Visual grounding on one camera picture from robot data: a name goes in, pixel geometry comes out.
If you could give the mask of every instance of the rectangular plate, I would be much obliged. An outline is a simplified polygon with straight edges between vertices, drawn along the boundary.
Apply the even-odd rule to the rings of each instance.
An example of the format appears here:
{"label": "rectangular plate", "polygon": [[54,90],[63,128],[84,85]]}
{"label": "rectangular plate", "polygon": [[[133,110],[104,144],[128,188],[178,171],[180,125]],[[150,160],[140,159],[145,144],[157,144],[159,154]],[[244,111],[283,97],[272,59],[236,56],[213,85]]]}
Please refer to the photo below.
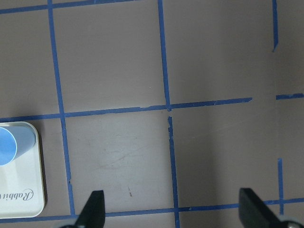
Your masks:
{"label": "rectangular plate", "polygon": [[0,123],[0,126],[25,126],[36,137],[32,149],[0,167],[0,219],[35,217],[45,204],[38,132],[27,122]]}

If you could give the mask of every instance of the vertical blue tape strip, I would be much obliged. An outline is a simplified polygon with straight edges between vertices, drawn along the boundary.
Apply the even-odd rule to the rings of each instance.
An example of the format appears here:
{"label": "vertical blue tape strip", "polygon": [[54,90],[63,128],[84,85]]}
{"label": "vertical blue tape strip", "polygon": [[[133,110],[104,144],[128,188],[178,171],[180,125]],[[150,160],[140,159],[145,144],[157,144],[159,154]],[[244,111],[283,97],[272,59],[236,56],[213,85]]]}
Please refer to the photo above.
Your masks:
{"label": "vertical blue tape strip", "polygon": [[273,12],[273,26],[274,26],[274,50],[279,43],[279,33],[278,33],[278,21],[277,21],[277,3],[276,0],[272,0],[272,12]]}
{"label": "vertical blue tape strip", "polygon": [[163,19],[162,0],[158,0],[157,3],[158,3],[158,17],[159,17],[159,24],[160,24],[160,36],[161,36],[161,60],[162,60],[163,86],[164,86],[164,91],[165,91],[166,107],[167,107],[168,111],[171,111],[168,69],[167,69],[165,25],[164,25],[164,19]]}
{"label": "vertical blue tape strip", "polygon": [[281,158],[277,160],[278,182],[279,182],[279,201],[280,215],[284,214],[284,188],[283,188],[283,161]]}
{"label": "vertical blue tape strip", "polygon": [[56,89],[57,89],[59,113],[60,113],[61,128],[62,128],[63,150],[64,150],[65,163],[66,163],[67,189],[68,189],[68,195],[69,195],[70,213],[73,216],[73,215],[75,215],[75,206],[74,206],[74,196],[73,196],[72,185],[70,182],[71,181],[71,169],[70,169],[70,159],[69,159],[69,155],[68,155],[66,119],[65,119],[65,112],[64,112],[64,107],[63,107],[61,83],[60,83],[60,76],[59,76],[59,65],[58,65],[58,58],[57,58],[57,47],[56,47],[56,40],[55,40],[53,2],[52,2],[52,0],[47,0],[47,3],[48,3],[47,9],[48,9],[49,31],[50,31],[50,38],[51,38]]}
{"label": "vertical blue tape strip", "polygon": [[169,116],[168,118],[168,123],[169,123],[168,131],[169,131],[169,144],[170,144],[175,227],[180,228],[179,200],[178,200],[178,191],[177,191],[177,176],[176,176],[176,165],[175,165],[176,163],[175,163],[174,140],[173,140],[173,123],[171,116]]}

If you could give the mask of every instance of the light blue plastic cup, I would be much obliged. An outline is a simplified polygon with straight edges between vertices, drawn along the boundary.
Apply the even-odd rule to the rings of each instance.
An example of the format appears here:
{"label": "light blue plastic cup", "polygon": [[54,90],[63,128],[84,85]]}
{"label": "light blue plastic cup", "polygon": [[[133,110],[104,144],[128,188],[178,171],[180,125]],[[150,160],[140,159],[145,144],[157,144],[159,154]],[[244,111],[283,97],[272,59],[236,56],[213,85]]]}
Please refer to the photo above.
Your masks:
{"label": "light blue plastic cup", "polygon": [[31,129],[21,126],[0,127],[0,166],[23,155],[35,144]]}

